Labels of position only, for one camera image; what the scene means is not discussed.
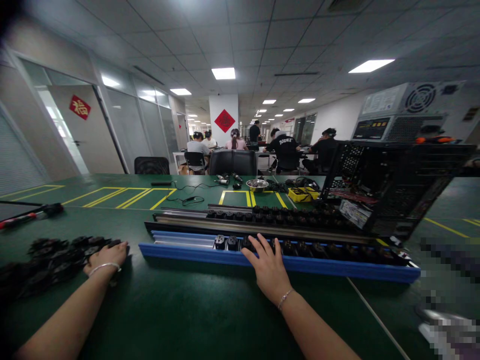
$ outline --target metal bowl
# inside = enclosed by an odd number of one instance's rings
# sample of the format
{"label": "metal bowl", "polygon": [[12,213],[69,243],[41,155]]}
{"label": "metal bowl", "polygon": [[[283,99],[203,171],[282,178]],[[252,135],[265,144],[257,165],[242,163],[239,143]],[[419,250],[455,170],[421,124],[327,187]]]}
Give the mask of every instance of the metal bowl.
{"label": "metal bowl", "polygon": [[269,186],[268,182],[260,179],[248,180],[246,184],[250,188],[250,191],[254,193],[263,193],[264,190]]}

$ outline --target silver bracelet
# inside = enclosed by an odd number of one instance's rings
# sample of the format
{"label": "silver bracelet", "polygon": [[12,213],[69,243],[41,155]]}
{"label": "silver bracelet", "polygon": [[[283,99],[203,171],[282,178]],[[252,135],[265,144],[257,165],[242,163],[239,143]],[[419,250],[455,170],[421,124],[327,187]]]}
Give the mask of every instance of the silver bracelet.
{"label": "silver bracelet", "polygon": [[94,272],[96,272],[98,269],[103,268],[104,266],[108,266],[108,265],[112,265],[112,266],[116,267],[116,272],[117,273],[122,271],[122,268],[116,262],[107,262],[103,265],[97,266],[92,271],[90,271],[90,274],[88,274],[88,277],[91,277],[94,274]]}
{"label": "silver bracelet", "polygon": [[290,290],[288,290],[285,295],[281,297],[280,303],[278,304],[278,310],[282,311],[282,304],[284,303],[285,299],[287,298],[288,295],[290,295],[292,291],[294,291],[293,287]]}

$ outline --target green workbench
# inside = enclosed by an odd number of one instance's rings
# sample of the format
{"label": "green workbench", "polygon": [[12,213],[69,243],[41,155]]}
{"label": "green workbench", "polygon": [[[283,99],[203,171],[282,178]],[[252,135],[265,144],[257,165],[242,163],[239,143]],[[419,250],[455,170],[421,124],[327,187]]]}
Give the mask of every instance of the green workbench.
{"label": "green workbench", "polygon": [[[270,177],[279,182],[286,178]],[[196,210],[219,203],[294,206],[285,194],[257,193],[252,197],[245,185],[240,191],[233,191],[231,184],[175,191],[175,186],[155,189],[150,186],[151,182],[169,180],[175,180],[177,188],[200,183],[215,185],[214,179],[214,176],[199,175],[97,174],[3,196],[2,200],[61,202],[65,213],[3,230],[0,234],[0,266],[11,261],[28,261],[27,250],[39,237],[72,240],[81,235],[94,235],[130,243],[131,256],[123,267],[118,286],[107,293],[82,350],[82,359],[185,359],[198,356],[301,359],[300,349],[278,310],[258,289],[253,268],[144,258],[140,253],[138,243],[152,242],[144,221],[152,219],[155,209],[182,208],[180,201],[167,201],[168,198],[204,197],[204,202],[188,207]],[[317,181],[321,184],[322,179],[318,177]],[[475,179],[459,184],[454,181],[447,190],[452,188],[455,192],[456,187],[464,186],[470,186],[478,198],[480,184]],[[442,214],[435,211],[433,208],[429,216],[440,221]],[[423,221],[407,244],[414,260],[421,263],[428,259],[418,248],[418,239],[422,236],[463,239],[451,230],[466,236],[480,236],[480,226],[475,226],[473,221],[480,216],[465,211],[464,207],[462,216],[472,219],[472,223],[464,221],[461,224],[468,226],[466,229],[458,226],[460,218],[444,216],[441,219],[443,227]],[[480,295],[475,288],[477,285],[448,266],[438,261],[432,261],[431,266],[434,270],[432,276],[412,285],[294,272],[289,275],[294,288],[362,359],[403,359],[390,338],[393,337],[411,359],[428,360],[436,359],[436,356],[418,332],[420,322],[413,312],[413,306],[421,301],[426,284],[433,289],[444,289],[446,293],[442,295],[451,301],[456,299],[455,292],[459,290],[473,299]],[[436,277],[439,272],[443,272],[439,275],[443,276],[442,281]],[[445,286],[445,277],[450,279],[448,286]],[[7,343],[12,348],[24,343],[85,278],[79,274],[72,281],[56,285],[43,294],[12,304],[2,318]],[[463,314],[472,318],[478,318],[480,314],[477,304],[470,305],[467,310],[458,305],[454,310],[464,310]]]}

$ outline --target white column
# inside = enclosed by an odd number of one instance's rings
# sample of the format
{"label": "white column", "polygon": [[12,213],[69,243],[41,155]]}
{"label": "white column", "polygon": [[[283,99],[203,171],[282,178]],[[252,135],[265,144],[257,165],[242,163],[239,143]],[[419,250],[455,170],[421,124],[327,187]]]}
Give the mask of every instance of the white column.
{"label": "white column", "polygon": [[[211,136],[216,140],[218,146],[225,146],[225,143],[231,139],[230,132],[232,129],[239,129],[239,96],[235,95],[212,95],[209,97],[210,102],[210,123]],[[227,113],[235,120],[226,132],[219,128],[215,123],[220,113],[226,110]]]}

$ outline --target pink shirt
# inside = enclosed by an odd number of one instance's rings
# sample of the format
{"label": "pink shirt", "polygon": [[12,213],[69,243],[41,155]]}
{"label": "pink shirt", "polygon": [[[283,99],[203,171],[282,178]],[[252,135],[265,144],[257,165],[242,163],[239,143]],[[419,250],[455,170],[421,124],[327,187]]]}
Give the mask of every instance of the pink shirt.
{"label": "pink shirt", "polygon": [[[244,148],[247,146],[247,143],[245,140],[238,139],[236,141],[236,149],[235,150],[244,150]],[[228,140],[225,144],[225,149],[232,149],[232,140]]]}

